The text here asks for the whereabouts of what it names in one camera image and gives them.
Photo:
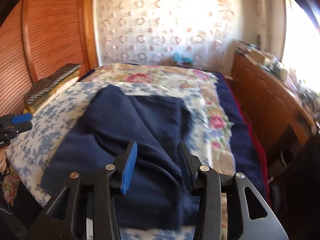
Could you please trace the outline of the person's left hand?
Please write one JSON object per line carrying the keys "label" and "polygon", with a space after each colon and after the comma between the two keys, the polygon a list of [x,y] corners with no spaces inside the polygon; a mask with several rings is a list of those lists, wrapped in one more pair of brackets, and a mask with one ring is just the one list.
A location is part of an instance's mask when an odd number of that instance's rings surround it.
{"label": "person's left hand", "polygon": [[5,155],[5,150],[8,148],[8,146],[5,146],[3,148],[0,148],[0,172],[4,172],[7,168],[7,163],[6,163],[6,155]]}

